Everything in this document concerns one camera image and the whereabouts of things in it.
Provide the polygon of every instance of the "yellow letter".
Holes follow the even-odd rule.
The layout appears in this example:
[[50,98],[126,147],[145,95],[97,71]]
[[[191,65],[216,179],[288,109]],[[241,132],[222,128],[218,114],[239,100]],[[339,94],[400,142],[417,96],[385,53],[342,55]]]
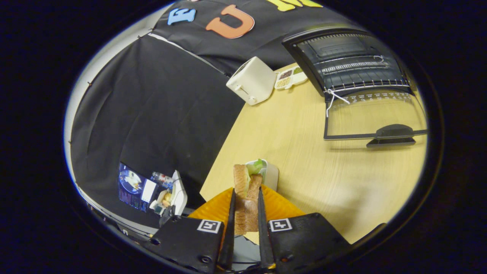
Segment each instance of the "yellow letter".
[[322,5],[316,4],[311,0],[299,0],[299,1],[298,0],[267,0],[267,1],[276,5],[277,9],[280,11],[292,10],[295,8],[295,6],[302,7],[303,5],[301,3],[303,3],[305,6],[308,7],[320,7],[320,8],[323,7]]

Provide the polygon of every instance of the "lettuce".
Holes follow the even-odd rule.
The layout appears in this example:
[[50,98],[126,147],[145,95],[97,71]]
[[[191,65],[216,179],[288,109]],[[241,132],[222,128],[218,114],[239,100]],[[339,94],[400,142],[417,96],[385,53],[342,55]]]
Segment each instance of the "lettuce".
[[259,159],[255,163],[246,166],[248,172],[247,172],[247,185],[245,188],[245,195],[247,195],[248,185],[250,183],[250,176],[259,173],[261,169],[264,167],[264,164],[262,162],[262,159]]
[[257,160],[255,163],[253,163],[251,165],[247,165],[249,177],[250,177],[250,175],[254,175],[254,174],[259,173],[259,171],[261,171],[262,167],[264,167],[262,159]]

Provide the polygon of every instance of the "seeds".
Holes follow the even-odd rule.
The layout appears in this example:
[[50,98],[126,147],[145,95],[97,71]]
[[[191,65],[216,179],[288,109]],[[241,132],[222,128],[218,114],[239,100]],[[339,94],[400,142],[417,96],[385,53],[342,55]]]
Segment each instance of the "seeds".
[[286,71],[285,73],[281,74],[281,76],[279,77],[279,80],[291,76],[292,72],[293,72],[292,70],[289,70],[289,71]]
[[302,68],[300,68],[300,67],[297,67],[297,68],[294,70],[293,74],[298,74],[298,73],[300,73],[300,72],[303,72],[303,69],[302,69]]
[[284,80],[280,80],[278,83],[277,83],[277,87],[278,88],[282,88],[284,86],[286,86],[287,84],[289,84],[289,82],[291,81],[291,78],[286,78]]

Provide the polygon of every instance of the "black cloth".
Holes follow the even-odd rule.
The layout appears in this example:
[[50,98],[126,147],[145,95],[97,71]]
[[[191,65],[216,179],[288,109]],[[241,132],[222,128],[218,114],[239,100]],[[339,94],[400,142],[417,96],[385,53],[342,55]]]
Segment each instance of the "black cloth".
[[71,156],[76,183],[105,209],[159,227],[159,216],[118,198],[118,164],[143,176],[181,174],[187,206],[204,203],[202,184],[244,101],[223,74],[150,36],[100,71],[75,115]]
[[[221,11],[231,4],[252,16],[255,21],[254,27],[235,39],[227,39],[214,31],[206,30],[208,23],[216,17],[234,28],[241,25],[241,21],[234,16],[221,15]],[[176,8],[195,9],[194,20],[168,25],[169,13]],[[294,63],[294,59],[281,44],[282,40],[288,35],[301,31],[303,26],[323,24],[355,25],[350,19],[325,7],[303,5],[282,12],[276,5],[265,0],[180,1],[161,16],[153,33],[180,45],[228,75],[232,75],[244,62],[254,56],[259,57],[273,70]]]

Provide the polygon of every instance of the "white container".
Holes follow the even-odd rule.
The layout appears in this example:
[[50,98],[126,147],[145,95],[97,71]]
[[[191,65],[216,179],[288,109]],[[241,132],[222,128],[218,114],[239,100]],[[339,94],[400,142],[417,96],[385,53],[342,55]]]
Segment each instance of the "white container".
[[[276,80],[276,83],[274,84],[274,88],[275,89],[289,89],[293,85],[299,85],[303,82],[306,82],[306,80],[308,80],[308,76],[306,76],[306,74],[303,71],[294,74],[294,70],[296,70],[297,68],[299,68],[299,66],[295,66],[295,67],[292,67],[290,69],[286,69],[285,71],[280,72],[277,75],[277,80]],[[289,75],[288,77],[284,77],[284,78],[280,79],[283,74],[288,73],[288,72],[291,72],[291,75]],[[285,85],[281,85],[282,81],[287,81],[287,83]]]
[[[252,165],[255,161],[250,161],[246,163],[246,165]],[[269,164],[265,159],[262,159],[262,169],[259,171],[259,174],[262,174],[262,184],[266,187],[277,191],[277,181],[279,179],[279,169],[275,165]]]
[[276,73],[262,60],[253,57],[232,75],[226,86],[249,105],[267,100],[272,93]]

